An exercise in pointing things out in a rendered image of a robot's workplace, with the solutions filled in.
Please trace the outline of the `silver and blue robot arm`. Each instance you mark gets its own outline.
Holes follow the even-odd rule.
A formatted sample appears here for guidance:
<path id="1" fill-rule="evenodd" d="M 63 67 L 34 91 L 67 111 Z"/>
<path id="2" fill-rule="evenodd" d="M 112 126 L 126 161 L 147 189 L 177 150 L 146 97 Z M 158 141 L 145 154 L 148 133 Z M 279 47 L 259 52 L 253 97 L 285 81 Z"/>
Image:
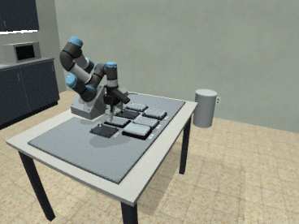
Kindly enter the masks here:
<path id="1" fill-rule="evenodd" d="M 93 61 L 85 58 L 83 55 L 82 45 L 83 41 L 80 38 L 72 37 L 61 51 L 59 57 L 63 68 L 71 72 L 66 79 L 67 86 L 79 93 L 83 101 L 90 102 L 97 96 L 97 87 L 104 75 L 106 75 L 108 87 L 118 86 L 117 64 L 116 62 L 108 62 L 103 65 L 102 63 L 97 63 L 94 66 Z M 94 73 L 90 75 L 93 67 Z M 112 90 L 111 94 L 125 105 L 130 102 L 130 98 L 117 88 Z"/>

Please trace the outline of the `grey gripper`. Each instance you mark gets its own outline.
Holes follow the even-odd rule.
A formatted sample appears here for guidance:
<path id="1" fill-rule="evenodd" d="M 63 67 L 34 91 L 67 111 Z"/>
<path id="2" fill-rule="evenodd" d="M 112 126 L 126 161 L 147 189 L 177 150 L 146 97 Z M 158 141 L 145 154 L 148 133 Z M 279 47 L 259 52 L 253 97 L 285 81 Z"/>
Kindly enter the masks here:
<path id="1" fill-rule="evenodd" d="M 107 85 L 104 85 L 104 88 L 106 88 L 106 94 L 103 96 L 104 104 L 109 105 L 110 107 L 108 110 L 106 110 L 106 114 L 110 115 L 110 121 L 113 120 L 115 107 L 121 109 L 121 113 L 124 112 L 123 110 L 123 102 L 121 102 L 117 97 L 115 97 L 113 94 L 111 94 L 111 91 L 118 88 L 118 86 L 115 87 L 108 87 Z"/>

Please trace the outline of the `white control panel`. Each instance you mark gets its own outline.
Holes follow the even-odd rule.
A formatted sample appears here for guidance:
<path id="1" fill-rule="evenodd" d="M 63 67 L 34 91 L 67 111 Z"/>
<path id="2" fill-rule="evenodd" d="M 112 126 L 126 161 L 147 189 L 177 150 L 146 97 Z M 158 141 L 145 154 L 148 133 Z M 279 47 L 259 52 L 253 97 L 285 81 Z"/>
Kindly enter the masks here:
<path id="1" fill-rule="evenodd" d="M 119 91 L 122 92 L 126 96 L 128 95 L 128 90 L 126 89 L 126 87 L 119 88 Z"/>

